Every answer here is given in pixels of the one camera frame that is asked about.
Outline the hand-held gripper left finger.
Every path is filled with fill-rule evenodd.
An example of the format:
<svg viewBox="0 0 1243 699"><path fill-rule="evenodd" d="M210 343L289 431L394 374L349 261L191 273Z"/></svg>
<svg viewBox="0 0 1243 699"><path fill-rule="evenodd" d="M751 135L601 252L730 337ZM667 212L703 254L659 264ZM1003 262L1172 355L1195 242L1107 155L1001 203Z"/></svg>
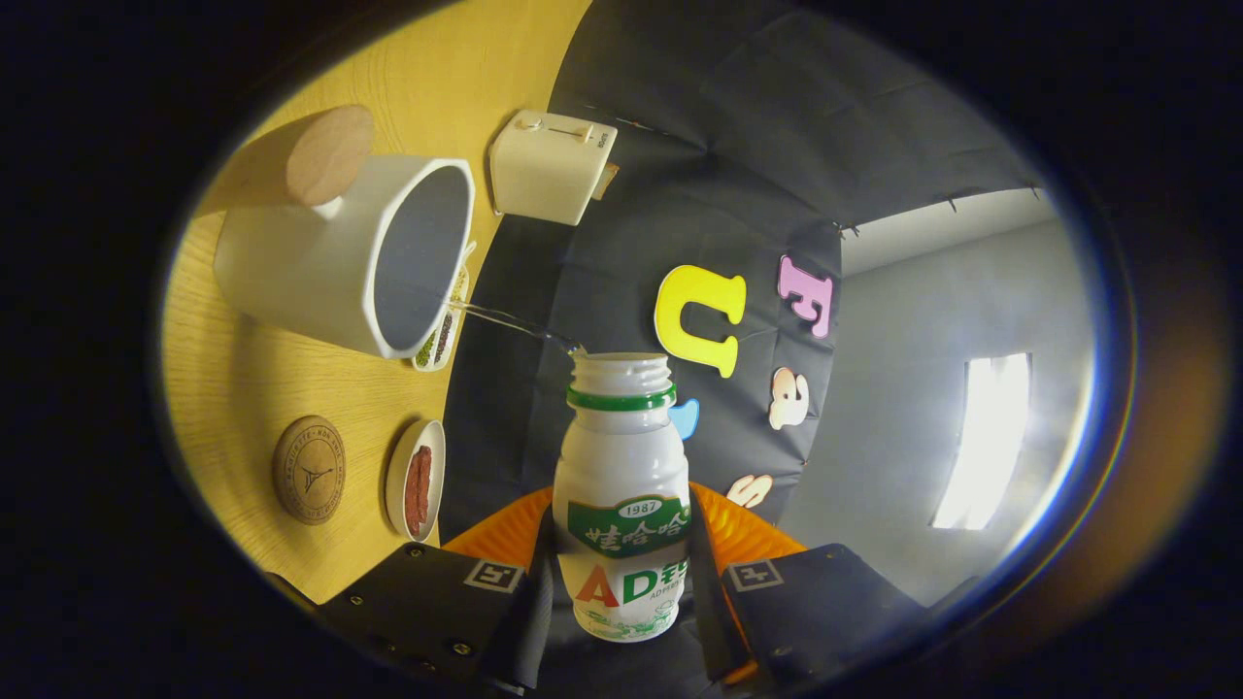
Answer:
<svg viewBox="0 0 1243 699"><path fill-rule="evenodd" d="M549 488L439 549L406 544L316 607L375 660L452 695L537 685L554 606Z"/></svg>

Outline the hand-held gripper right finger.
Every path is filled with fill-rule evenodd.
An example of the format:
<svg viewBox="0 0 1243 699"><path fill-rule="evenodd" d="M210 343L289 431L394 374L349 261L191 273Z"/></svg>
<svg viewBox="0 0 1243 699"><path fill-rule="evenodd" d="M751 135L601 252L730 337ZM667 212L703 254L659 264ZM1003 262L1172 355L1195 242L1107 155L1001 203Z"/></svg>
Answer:
<svg viewBox="0 0 1243 699"><path fill-rule="evenodd" d="M851 549L808 549L711 488L689 493L689 580L710 680L756 693L835 680L919 636L927 607Z"/></svg>

